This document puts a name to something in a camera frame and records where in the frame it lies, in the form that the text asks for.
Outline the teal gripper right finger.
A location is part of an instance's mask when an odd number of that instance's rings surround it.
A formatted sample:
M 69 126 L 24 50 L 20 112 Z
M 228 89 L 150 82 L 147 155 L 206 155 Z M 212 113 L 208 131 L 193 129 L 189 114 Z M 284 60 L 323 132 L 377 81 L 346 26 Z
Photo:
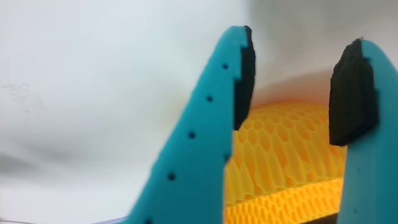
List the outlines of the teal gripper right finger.
M 397 224 L 397 69 L 373 42 L 347 45 L 333 69 L 330 144 L 347 148 L 339 224 Z

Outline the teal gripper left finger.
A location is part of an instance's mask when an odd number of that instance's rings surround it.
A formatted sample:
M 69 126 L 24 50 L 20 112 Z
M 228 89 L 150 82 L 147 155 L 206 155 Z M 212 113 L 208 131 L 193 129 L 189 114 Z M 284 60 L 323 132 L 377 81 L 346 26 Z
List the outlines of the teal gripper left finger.
M 224 167 L 254 89 L 251 34 L 232 26 L 221 36 L 125 224 L 223 221 Z

